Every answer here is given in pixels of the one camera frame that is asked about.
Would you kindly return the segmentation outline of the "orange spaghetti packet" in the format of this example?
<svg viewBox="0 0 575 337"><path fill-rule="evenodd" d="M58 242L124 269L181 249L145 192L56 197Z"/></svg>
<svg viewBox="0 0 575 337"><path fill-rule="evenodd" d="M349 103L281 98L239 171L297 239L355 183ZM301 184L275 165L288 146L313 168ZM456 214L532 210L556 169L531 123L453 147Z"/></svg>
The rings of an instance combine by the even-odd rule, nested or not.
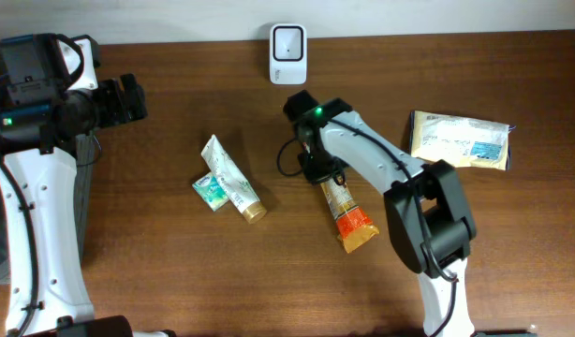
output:
<svg viewBox="0 0 575 337"><path fill-rule="evenodd" d="M380 233L345 183L339 185L334 180L328 180L320 186L336 223L338 239L348 254Z"/></svg>

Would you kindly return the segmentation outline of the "yellow white snack bag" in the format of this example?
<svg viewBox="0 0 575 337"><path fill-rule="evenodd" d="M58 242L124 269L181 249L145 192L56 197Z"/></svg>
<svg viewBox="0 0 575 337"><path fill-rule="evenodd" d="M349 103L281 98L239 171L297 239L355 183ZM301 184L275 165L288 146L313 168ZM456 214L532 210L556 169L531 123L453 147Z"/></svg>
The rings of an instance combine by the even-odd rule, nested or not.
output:
<svg viewBox="0 0 575 337"><path fill-rule="evenodd" d="M456 168L508 170L511 125L413 110L410 154L426 161L445 160Z"/></svg>

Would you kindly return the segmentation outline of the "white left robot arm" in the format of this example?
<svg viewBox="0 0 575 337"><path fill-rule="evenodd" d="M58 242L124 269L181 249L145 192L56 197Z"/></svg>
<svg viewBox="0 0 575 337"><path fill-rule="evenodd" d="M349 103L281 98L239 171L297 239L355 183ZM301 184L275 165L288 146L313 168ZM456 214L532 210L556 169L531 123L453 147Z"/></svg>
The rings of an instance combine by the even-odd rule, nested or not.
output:
<svg viewBox="0 0 575 337"><path fill-rule="evenodd" d="M74 213L75 140L147 110L134 75L0 109L0 192L11 268L9 336L133 336L97 318L81 272Z"/></svg>

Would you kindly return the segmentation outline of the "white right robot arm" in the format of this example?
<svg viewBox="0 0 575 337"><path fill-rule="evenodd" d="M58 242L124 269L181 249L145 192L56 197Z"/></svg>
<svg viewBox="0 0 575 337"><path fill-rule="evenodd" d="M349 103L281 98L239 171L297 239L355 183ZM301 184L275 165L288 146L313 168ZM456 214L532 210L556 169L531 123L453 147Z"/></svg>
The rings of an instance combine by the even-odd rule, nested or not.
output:
<svg viewBox="0 0 575 337"><path fill-rule="evenodd" d="M340 98L320 104L306 91L283 111L302 146L311 184L346 181L352 168L383 197L391 245L418 276L428 336L473 336L464 285L476 225L456 169L427 164L382 138Z"/></svg>

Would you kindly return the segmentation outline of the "white barcode scanner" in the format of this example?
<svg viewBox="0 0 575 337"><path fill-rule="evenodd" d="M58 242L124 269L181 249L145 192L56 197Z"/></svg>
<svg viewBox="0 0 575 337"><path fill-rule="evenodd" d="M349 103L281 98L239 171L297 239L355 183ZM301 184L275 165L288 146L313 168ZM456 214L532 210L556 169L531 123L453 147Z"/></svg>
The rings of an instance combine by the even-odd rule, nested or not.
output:
<svg viewBox="0 0 575 337"><path fill-rule="evenodd" d="M269 77L276 85L307 80L307 31L296 23L277 23L269 33Z"/></svg>

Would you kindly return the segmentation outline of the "white cream tube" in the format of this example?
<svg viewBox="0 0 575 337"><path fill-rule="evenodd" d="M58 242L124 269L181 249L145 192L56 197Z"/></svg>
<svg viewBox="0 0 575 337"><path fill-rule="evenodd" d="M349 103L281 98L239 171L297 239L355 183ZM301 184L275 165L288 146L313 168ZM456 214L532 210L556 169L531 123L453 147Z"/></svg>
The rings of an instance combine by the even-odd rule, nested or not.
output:
<svg viewBox="0 0 575 337"><path fill-rule="evenodd" d="M267 209L253 186L223 148L216 135L211 135L200 154L229 200L248 224L255 224L266 215Z"/></svg>

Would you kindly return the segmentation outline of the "teal tissue packet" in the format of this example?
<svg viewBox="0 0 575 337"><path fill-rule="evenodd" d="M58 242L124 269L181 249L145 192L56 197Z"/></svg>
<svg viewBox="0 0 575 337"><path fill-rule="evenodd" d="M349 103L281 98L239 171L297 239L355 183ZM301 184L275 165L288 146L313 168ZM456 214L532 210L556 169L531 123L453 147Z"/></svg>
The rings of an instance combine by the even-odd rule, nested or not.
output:
<svg viewBox="0 0 575 337"><path fill-rule="evenodd" d="M213 212L229 201L228 195L211 172L196 180L192 187Z"/></svg>

